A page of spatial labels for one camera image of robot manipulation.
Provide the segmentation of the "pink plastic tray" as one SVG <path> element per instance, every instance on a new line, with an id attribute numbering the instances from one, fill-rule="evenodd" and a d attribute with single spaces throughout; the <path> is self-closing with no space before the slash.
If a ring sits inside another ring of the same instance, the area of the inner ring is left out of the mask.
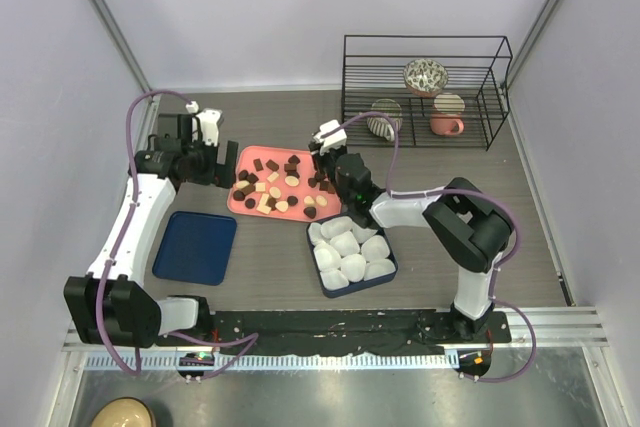
<path id="1" fill-rule="evenodd" d="M 288 159 L 296 155 L 300 158 L 297 166 L 290 165 Z M 257 171 L 253 161 L 260 159 L 264 169 Z M 273 160 L 279 165 L 278 171 L 271 171 L 266 162 Z M 272 172 L 278 172 L 278 179 L 269 183 L 267 177 Z M 287 176 L 299 179 L 299 185 L 288 186 Z M 248 146 L 239 155 L 236 167 L 236 182 L 227 198 L 230 212 L 238 215 L 272 218 L 278 220 L 312 222 L 332 217 L 341 212 L 342 206 L 335 193 L 321 191 L 320 185 L 327 182 L 320 178 L 315 171 L 311 155 L 304 150 L 292 150 L 267 146 Z M 327 205 L 322 207 L 315 201 L 317 196 L 324 196 Z M 286 212 L 279 212 L 275 204 L 286 201 L 289 208 Z M 303 210 L 315 207 L 317 215 L 314 219 L 307 218 Z"/>

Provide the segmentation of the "dark blue box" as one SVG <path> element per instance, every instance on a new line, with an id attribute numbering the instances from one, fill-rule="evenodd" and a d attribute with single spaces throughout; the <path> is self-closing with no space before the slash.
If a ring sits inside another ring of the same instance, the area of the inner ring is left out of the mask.
<path id="1" fill-rule="evenodd" d="M 321 291 L 339 298 L 391 282 L 398 263 L 383 229 L 359 227 L 349 216 L 312 222 L 306 230 Z"/>

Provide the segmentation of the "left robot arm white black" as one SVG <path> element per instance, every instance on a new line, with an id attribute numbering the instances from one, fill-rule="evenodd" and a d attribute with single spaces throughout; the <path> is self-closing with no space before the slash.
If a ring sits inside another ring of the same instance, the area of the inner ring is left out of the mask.
<path id="1" fill-rule="evenodd" d="M 205 344 L 213 332 L 199 296 L 153 299 L 143 288 L 144 271 L 161 220 L 180 186 L 193 183 L 229 189 L 235 182 L 238 143 L 218 160 L 223 114 L 205 109 L 178 114 L 174 136 L 151 134 L 134 152 L 120 211 L 102 251 L 84 276 L 71 276 L 63 296 L 85 344 L 148 348 L 178 331 L 190 345 Z"/>

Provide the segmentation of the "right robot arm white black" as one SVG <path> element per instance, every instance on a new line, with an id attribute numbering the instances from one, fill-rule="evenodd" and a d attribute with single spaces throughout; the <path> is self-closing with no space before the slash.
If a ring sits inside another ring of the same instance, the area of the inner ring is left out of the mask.
<path id="1" fill-rule="evenodd" d="M 516 252 L 506 251 L 509 241 L 520 245 L 506 208 L 462 177 L 427 191 L 386 191 L 372 181 L 361 155 L 349 153 L 345 146 L 326 148 L 312 141 L 309 151 L 314 168 L 331 183 L 359 227 L 431 229 L 459 267 L 450 308 L 453 333 L 465 342 L 483 335 L 495 306 L 494 272 Z"/>

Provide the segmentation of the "dark square chocolate piece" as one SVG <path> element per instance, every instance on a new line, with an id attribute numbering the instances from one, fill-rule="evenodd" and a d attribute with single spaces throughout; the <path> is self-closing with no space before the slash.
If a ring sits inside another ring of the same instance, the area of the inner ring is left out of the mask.
<path id="1" fill-rule="evenodd" d="M 335 188 L 330 182 L 322 182 L 320 185 L 320 190 L 328 192 L 329 194 L 335 193 Z"/>

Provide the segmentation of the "dark round chocolate piece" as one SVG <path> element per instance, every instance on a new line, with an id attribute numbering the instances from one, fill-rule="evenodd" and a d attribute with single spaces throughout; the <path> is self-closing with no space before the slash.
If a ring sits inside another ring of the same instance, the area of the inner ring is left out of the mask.
<path id="1" fill-rule="evenodd" d="M 316 215 L 317 215 L 317 210 L 316 210 L 316 208 L 315 208 L 315 207 L 306 207 L 306 208 L 303 210 L 303 212 L 304 212 L 304 215 L 305 215 L 307 218 L 310 218 L 310 219 L 314 219 L 314 218 L 316 217 Z"/>

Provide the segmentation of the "white paper cupcake liner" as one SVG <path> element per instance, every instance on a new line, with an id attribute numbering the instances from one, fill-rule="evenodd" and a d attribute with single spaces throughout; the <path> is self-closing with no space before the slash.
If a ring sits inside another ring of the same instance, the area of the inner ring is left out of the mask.
<path id="1" fill-rule="evenodd" d="M 353 221 L 349 216 L 338 216 L 323 222 L 321 224 L 320 232 L 326 239 L 332 239 L 350 231 L 352 227 Z"/>
<path id="2" fill-rule="evenodd" d="M 322 235 L 321 225 L 317 222 L 313 222 L 309 225 L 307 234 L 309 241 L 314 246 L 322 244 L 326 241 L 325 237 Z"/>
<path id="3" fill-rule="evenodd" d="M 360 252 L 368 263 L 387 259 L 391 253 L 389 244 L 382 235 L 374 235 L 366 240 L 361 245 Z"/>
<path id="4" fill-rule="evenodd" d="M 329 244 L 340 254 L 341 257 L 360 253 L 360 244 L 351 231 L 347 231 L 333 237 Z"/>
<path id="5" fill-rule="evenodd" d="M 350 285 L 348 278 L 339 270 L 332 269 L 320 272 L 323 287 L 328 291 L 337 291 Z"/>
<path id="6" fill-rule="evenodd" d="M 396 266 L 390 259 L 378 259 L 366 265 L 363 280 L 372 281 L 395 272 Z"/>
<path id="7" fill-rule="evenodd" d="M 377 229 L 362 228 L 357 224 L 352 226 L 351 231 L 359 244 L 364 244 L 367 240 L 378 234 Z"/>
<path id="8" fill-rule="evenodd" d="M 316 266 L 320 272 L 327 272 L 340 268 L 341 255 L 326 242 L 316 245 L 313 249 Z"/>
<path id="9" fill-rule="evenodd" d="M 349 282 L 357 283 L 363 280 L 366 265 L 366 259 L 361 254 L 349 255 L 341 259 L 340 271 Z"/>

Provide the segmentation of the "striped grey mug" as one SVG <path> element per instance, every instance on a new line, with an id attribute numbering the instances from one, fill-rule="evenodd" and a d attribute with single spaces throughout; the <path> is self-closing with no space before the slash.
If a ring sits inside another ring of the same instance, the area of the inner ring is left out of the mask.
<path id="1" fill-rule="evenodd" d="M 403 123 L 401 105 L 393 99 L 382 98 L 373 102 L 371 110 L 383 114 L 383 117 L 369 117 L 366 121 L 368 130 L 376 137 L 394 142 Z"/>

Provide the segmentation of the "dark blue box lid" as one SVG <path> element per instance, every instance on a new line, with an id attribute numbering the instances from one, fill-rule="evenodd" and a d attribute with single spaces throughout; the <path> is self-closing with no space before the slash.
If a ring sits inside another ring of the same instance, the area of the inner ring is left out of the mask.
<path id="1" fill-rule="evenodd" d="M 169 217 L 152 273 L 163 280 L 218 286 L 237 232 L 228 216 L 176 211 Z"/>

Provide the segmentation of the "pink mug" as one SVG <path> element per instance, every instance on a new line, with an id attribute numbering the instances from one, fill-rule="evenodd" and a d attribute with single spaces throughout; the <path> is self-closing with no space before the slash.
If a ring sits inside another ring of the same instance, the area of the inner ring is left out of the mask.
<path id="1" fill-rule="evenodd" d="M 430 115 L 431 131 L 439 136 L 457 136 L 464 132 L 462 115 L 466 104 L 457 94 L 439 94 L 433 102 Z"/>

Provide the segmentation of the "patterned ceramic bowl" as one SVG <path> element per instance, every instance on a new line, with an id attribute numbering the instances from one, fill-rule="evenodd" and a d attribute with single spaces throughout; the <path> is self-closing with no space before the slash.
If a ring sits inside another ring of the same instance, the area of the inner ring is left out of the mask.
<path id="1" fill-rule="evenodd" d="M 403 69 L 406 88 L 419 97 L 439 95 L 449 82 L 447 69 L 439 62 L 421 58 L 409 62 Z"/>

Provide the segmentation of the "beige bowl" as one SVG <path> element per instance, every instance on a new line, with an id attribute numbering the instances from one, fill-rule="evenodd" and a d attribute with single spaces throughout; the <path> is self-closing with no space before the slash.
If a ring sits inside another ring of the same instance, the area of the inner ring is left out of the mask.
<path id="1" fill-rule="evenodd" d="M 106 404 L 92 419 L 91 427 L 155 427 L 156 419 L 142 401 L 124 397 Z"/>

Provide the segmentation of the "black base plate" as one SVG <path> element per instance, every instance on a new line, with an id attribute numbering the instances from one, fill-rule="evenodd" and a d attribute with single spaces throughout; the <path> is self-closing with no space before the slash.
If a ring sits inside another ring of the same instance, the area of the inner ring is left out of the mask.
<path id="1" fill-rule="evenodd" d="M 400 356 L 441 353 L 447 344 L 508 344 L 506 314 L 494 311 L 472 338 L 454 329 L 452 315 L 435 309 L 328 311 L 218 311 L 189 336 L 229 342 L 252 333 L 251 355 L 342 357 L 372 353 Z"/>

